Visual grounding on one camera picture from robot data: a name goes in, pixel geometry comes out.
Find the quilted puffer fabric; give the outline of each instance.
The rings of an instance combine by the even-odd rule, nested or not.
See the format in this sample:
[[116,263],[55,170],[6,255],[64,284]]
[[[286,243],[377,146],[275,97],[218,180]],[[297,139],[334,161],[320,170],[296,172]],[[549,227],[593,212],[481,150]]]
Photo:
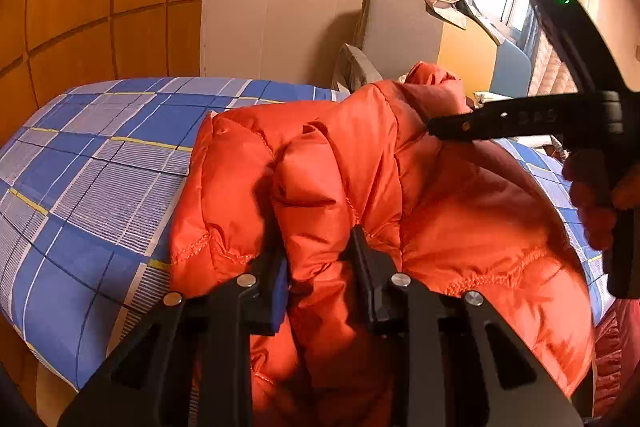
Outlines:
[[617,299],[596,328],[594,416],[604,415],[640,362],[640,301]]
[[388,425],[396,352],[358,321],[340,255],[356,224],[431,290],[482,292],[566,394],[590,367],[588,291],[558,214],[500,146],[427,133],[430,116],[465,110],[458,79],[427,77],[202,124],[174,214],[172,288],[197,296],[237,276],[276,226],[289,257],[283,327],[252,340],[258,425]]

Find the jacket seam stitching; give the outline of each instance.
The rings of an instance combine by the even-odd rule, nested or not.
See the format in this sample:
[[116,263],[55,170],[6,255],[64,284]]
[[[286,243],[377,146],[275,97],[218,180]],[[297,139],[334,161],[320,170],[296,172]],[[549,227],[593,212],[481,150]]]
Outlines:
[[246,253],[244,255],[232,254],[227,248],[224,247],[224,245],[220,241],[216,241],[215,242],[215,247],[218,248],[218,251],[220,252],[220,255],[222,257],[225,257],[229,261],[234,261],[234,262],[237,262],[237,261],[248,261],[248,260],[253,259],[255,257],[255,255],[251,254],[251,253]]
[[198,198],[200,202],[200,219],[202,219],[202,225],[204,226],[205,230],[207,230],[207,221],[204,219],[204,206],[202,204],[202,197],[203,197],[202,188],[204,187],[204,163],[209,157],[211,142],[213,142],[213,138],[216,135],[216,132],[213,130],[213,118],[209,119],[209,125],[211,126],[211,138],[209,139],[209,143],[207,144],[207,150],[205,151],[204,156],[202,158],[202,163],[200,164],[200,187],[199,187],[200,197]]
[[346,201],[347,206],[351,209],[351,212],[353,213],[353,219],[355,220],[355,225],[361,224],[362,223],[362,218],[361,218],[360,214],[358,214],[358,212],[356,211],[356,208],[355,208],[355,206],[353,206],[353,203],[351,203],[351,200],[350,200],[349,195],[347,193],[347,187],[344,184],[342,170],[340,169],[340,165],[338,164],[338,160],[335,157],[334,146],[333,146],[331,140],[329,140],[329,137],[327,135],[325,135],[318,126],[314,125],[313,122],[310,122],[309,125],[311,127],[313,127],[318,133],[320,133],[320,135],[324,138],[325,142],[329,146],[329,149],[331,149],[331,152],[332,152],[332,155],[333,155],[333,158],[334,158],[335,166],[338,169],[338,174],[340,174],[340,185],[342,186],[342,193],[344,194],[344,200]]
[[481,275],[463,281],[456,281],[451,283],[443,293],[444,295],[458,295],[459,293],[483,284],[496,284],[513,289],[520,283],[522,272],[529,267],[530,264],[543,257],[548,257],[548,253],[545,250],[536,250],[533,253],[527,254],[518,266],[505,275]]
[[247,126],[245,126],[244,124],[241,124],[242,127],[244,127],[247,131],[252,132],[253,134],[257,135],[258,137],[260,137],[260,140],[262,140],[262,143],[264,144],[265,147],[267,147],[267,150],[269,151],[269,154],[271,154],[271,158],[275,159],[276,154],[273,152],[273,149],[271,147],[269,147],[269,144],[267,143],[267,140],[264,139],[264,136],[262,135],[262,133],[257,132],[255,129],[251,129]]
[[179,256],[181,253],[184,253],[184,252],[186,252],[188,250],[191,250],[192,248],[196,247],[202,241],[205,241],[207,239],[207,237],[209,237],[209,232],[206,232],[206,233],[202,234],[198,239],[196,239],[190,245],[187,245],[186,247],[182,247],[179,250],[176,250],[174,255],[175,256]]
[[398,184],[400,185],[400,219],[398,220],[398,243],[399,243],[398,250],[400,251],[399,271],[402,271],[403,258],[402,258],[402,224],[401,223],[402,223],[402,218],[404,217],[404,190],[402,187],[402,181],[400,179],[400,162],[398,161],[398,156],[396,155],[396,151],[398,150],[398,130],[400,129],[400,123],[398,121],[398,116],[394,113],[393,108],[391,108],[391,103],[386,97],[384,91],[382,91],[382,89],[380,89],[380,87],[377,86],[376,84],[372,84],[372,86],[374,86],[378,90],[380,95],[382,95],[382,99],[385,101],[386,107],[389,108],[389,112],[394,116],[394,120],[396,120],[396,140],[394,143],[394,161],[396,162],[396,170],[398,171]]
[[175,255],[180,255],[182,252],[185,252],[187,250],[191,250],[192,248],[196,247],[196,245],[198,243],[202,243],[202,245],[200,245],[200,247],[197,250],[192,251],[187,256],[181,257],[180,259],[177,259],[176,261],[172,261],[171,264],[176,266],[176,265],[178,265],[180,263],[184,263],[184,261],[186,261],[187,259],[189,259],[189,258],[193,257],[194,255],[197,255],[198,253],[200,253],[202,251],[202,249],[206,246],[208,238],[209,238],[209,234],[206,233],[205,235],[203,235],[201,238],[199,238],[199,240],[197,240],[192,245],[189,245],[188,247],[184,247],[184,248],[181,248],[180,250],[178,250],[178,253],[175,254]]
[[255,369],[252,369],[252,373],[254,374],[254,377],[260,378],[261,380],[264,380],[266,383],[272,385],[273,387],[276,387],[275,382],[270,378],[265,377],[262,373],[259,373]]

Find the yellow stripe on sheet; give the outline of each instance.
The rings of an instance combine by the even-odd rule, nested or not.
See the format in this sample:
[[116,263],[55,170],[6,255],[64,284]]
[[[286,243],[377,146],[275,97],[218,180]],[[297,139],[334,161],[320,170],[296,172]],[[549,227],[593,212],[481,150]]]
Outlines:
[[164,147],[165,149],[175,149],[175,145],[170,145],[168,143],[161,142],[148,142],[146,140],[139,140],[138,138],[130,138],[129,136],[112,136],[110,138],[116,142],[132,142],[132,143],[142,143],[144,145],[155,145],[156,147]]
[[164,270],[165,272],[168,272],[169,269],[171,268],[170,264],[163,263],[162,261],[158,261],[158,259],[151,259],[147,264],[151,268],[158,268],[159,270]]
[[18,192],[17,190],[15,190],[15,188],[11,187],[9,189],[9,192],[11,192],[16,198],[18,198],[19,200],[24,201],[26,204],[28,204],[31,208],[33,208],[34,210],[37,210],[39,213],[41,213],[43,216],[47,216],[47,214],[49,214],[49,211],[40,206],[37,203],[34,203],[34,201],[31,201],[27,196],[25,196],[24,194],[20,194],[20,192]]
[[285,103],[284,100],[270,100],[268,98],[259,98],[257,96],[238,96],[237,98],[238,100],[262,100],[263,102],[269,103]]
[[156,94],[155,91],[117,91],[117,92],[105,92],[103,94]]
[[31,129],[33,131],[44,131],[44,132],[58,133],[57,129],[47,129],[45,127],[29,127],[29,129]]

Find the chair backrest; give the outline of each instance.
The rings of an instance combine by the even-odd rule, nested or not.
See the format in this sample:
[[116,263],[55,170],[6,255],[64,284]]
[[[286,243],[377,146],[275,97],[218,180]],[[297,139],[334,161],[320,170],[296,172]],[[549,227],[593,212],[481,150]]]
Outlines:
[[527,56],[509,41],[497,46],[482,26],[466,21],[466,30],[458,28],[428,11],[424,0],[363,0],[354,44],[383,78],[399,78],[423,60],[462,78],[467,96],[481,90],[525,96]]

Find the human hand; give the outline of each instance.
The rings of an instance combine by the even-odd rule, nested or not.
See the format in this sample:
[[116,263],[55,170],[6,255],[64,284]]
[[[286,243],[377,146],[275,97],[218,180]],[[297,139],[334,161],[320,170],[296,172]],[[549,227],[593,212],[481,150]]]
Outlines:
[[613,228],[616,225],[616,211],[628,210],[640,205],[640,164],[631,167],[611,192],[611,205],[596,202],[593,184],[577,175],[576,155],[567,158],[562,175],[573,182],[569,190],[571,202],[578,209],[578,217],[584,225],[584,235],[594,250],[607,250],[613,244]]

